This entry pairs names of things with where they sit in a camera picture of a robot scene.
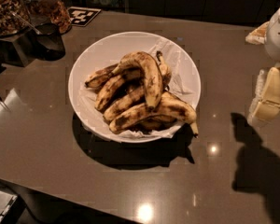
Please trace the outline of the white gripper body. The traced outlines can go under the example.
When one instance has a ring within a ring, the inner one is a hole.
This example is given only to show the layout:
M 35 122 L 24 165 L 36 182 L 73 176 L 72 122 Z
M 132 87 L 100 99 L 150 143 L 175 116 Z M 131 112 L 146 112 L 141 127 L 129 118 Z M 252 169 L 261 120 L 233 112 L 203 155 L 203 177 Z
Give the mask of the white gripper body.
M 269 21 L 264 47 L 273 60 L 280 62 L 280 8 Z

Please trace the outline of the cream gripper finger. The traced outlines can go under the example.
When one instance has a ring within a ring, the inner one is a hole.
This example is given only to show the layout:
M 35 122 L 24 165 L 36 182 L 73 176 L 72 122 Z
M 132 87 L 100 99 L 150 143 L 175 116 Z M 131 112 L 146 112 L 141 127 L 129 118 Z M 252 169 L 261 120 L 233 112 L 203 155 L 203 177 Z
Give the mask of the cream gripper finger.
M 280 113 L 280 63 L 261 69 L 257 77 L 255 97 L 249 107 L 250 125 L 266 125 Z

